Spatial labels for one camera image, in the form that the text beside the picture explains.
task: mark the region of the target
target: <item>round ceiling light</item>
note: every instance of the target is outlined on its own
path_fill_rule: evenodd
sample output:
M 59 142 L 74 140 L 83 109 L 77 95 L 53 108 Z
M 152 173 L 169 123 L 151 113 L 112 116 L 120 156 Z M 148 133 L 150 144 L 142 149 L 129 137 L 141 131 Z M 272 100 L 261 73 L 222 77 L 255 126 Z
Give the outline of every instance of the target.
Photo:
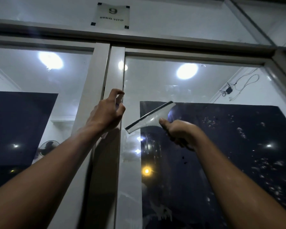
M 185 63 L 181 65 L 177 71 L 177 77 L 179 79 L 189 79 L 192 78 L 198 71 L 197 64 Z
M 38 58 L 48 70 L 61 69 L 64 66 L 62 59 L 54 52 L 40 51 Z

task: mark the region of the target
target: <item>electrical wire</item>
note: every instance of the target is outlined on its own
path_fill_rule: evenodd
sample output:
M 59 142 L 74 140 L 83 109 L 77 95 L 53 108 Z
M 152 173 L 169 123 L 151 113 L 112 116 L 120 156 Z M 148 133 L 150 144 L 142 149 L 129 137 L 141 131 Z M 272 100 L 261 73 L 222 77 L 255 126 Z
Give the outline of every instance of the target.
M 236 96 L 234 96 L 233 98 L 229 98 L 229 101 L 235 100 L 235 99 L 240 95 L 240 93 L 244 90 L 244 88 L 245 88 L 246 86 L 248 86 L 249 84 L 256 83 L 256 82 L 259 80 L 259 74 L 254 74 L 254 75 L 252 75 L 252 76 L 247 80 L 247 82 L 244 84 L 244 86 L 243 86 L 242 89 L 239 90 L 239 89 L 236 88 L 236 84 L 237 84 L 237 82 L 238 82 L 241 78 L 243 78 L 243 77 L 245 77 L 245 76 L 248 76 L 248 75 L 251 75 L 251 74 L 252 74 L 253 72 L 255 72 L 257 69 L 258 69 L 258 68 L 256 68 L 256 69 L 252 70 L 251 72 L 249 72 L 249 73 L 247 73 L 247 74 L 241 76 L 241 77 L 235 82 L 235 84 L 232 84 L 232 85 L 231 85 L 231 86 L 234 86 L 235 90 L 239 91 L 239 93 L 238 93 Z M 248 83 L 248 82 L 251 80 L 251 78 L 254 77 L 254 76 L 257 76 L 257 80 L 255 80 L 254 82 Z

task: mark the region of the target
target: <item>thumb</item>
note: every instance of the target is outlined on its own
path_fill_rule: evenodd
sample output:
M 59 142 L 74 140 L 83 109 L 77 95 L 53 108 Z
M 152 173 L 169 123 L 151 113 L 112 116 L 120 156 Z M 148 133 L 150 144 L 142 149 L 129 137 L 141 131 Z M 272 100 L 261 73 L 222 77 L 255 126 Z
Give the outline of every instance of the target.
M 166 130 L 170 127 L 170 122 L 164 118 L 159 119 L 159 123 L 162 127 L 164 127 Z
M 125 112 L 125 110 L 126 110 L 126 108 L 125 108 L 125 106 L 123 105 L 123 103 L 120 103 L 120 104 L 119 104 L 119 108 L 118 108 L 118 110 L 116 111 L 117 116 L 118 116 L 118 117 L 122 117 L 123 114 L 124 114 L 124 112 Z

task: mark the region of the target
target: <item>number 9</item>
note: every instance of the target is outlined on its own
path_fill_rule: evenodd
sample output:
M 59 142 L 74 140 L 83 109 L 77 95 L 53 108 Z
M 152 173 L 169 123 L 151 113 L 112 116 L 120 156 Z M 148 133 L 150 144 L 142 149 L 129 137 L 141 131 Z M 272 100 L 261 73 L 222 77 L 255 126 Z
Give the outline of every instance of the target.
M 111 13 L 111 14 L 116 14 L 117 12 L 118 12 L 117 9 L 114 9 L 114 8 L 109 9 L 109 13 Z

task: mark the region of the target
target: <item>dark panel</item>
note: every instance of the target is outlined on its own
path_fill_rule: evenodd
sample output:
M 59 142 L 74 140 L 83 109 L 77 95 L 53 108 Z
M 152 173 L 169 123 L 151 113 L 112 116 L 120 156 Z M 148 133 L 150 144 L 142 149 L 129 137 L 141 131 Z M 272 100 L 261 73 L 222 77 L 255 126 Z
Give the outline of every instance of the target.
M 31 165 L 57 95 L 0 92 L 0 186 Z
M 162 104 L 140 102 L 140 115 Z M 169 113 L 169 120 L 175 119 L 201 127 L 240 170 L 286 209 L 286 118 L 278 107 L 177 103 Z M 145 228 L 226 228 L 196 154 L 176 146 L 160 127 L 142 128 L 141 138 L 142 170 L 153 171 L 142 175 Z M 162 220 L 155 209 L 162 212 Z

